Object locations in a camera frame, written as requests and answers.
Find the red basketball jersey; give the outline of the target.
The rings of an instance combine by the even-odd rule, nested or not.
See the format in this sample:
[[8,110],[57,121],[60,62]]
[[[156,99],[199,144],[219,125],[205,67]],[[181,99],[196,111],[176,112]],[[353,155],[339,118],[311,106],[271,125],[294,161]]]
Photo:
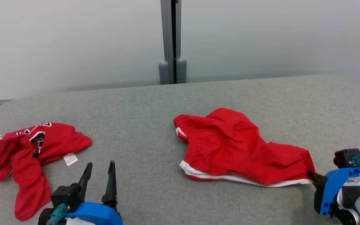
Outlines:
[[71,165],[77,161],[75,154],[91,145],[90,137],[71,125],[56,122],[0,135],[0,182],[12,175],[18,185],[16,219],[30,219],[51,200],[42,166],[61,158]]

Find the grey metal partition post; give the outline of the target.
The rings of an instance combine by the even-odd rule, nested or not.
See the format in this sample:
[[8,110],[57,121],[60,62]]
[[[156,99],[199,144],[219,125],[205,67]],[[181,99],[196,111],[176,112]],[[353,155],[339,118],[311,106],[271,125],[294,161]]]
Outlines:
[[186,60],[181,56],[182,0],[160,0],[164,60],[159,62],[160,84],[186,83]]

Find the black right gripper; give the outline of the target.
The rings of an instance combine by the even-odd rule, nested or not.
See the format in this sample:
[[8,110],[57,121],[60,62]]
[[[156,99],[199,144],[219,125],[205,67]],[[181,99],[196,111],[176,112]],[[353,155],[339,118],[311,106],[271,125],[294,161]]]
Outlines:
[[314,194],[314,209],[319,215],[323,215],[327,213],[328,202],[324,197],[325,185],[328,181],[326,176],[320,175],[316,172],[307,171],[306,173],[311,180],[312,184],[316,188]]

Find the red shorts with white trim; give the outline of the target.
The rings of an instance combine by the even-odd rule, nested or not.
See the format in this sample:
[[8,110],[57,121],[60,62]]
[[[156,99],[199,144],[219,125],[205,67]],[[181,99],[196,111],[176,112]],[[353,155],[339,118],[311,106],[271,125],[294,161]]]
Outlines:
[[311,183],[308,150],[266,142],[241,112],[219,108],[205,117],[180,114],[177,136],[187,142],[180,168],[195,180],[226,180],[267,188]]

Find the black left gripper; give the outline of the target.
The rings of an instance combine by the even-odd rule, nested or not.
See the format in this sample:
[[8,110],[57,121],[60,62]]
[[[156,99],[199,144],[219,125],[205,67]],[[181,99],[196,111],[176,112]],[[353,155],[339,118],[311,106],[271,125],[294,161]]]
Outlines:
[[[84,169],[84,172],[78,182],[80,186],[80,192],[85,193],[89,179],[91,178],[93,163],[89,162]],[[116,186],[116,169],[115,162],[110,161],[108,168],[108,181],[105,194],[102,197],[102,203],[104,206],[110,208],[117,207],[117,186]],[[51,214],[54,212],[54,208],[44,208],[38,217],[38,225],[46,225],[51,218]]]

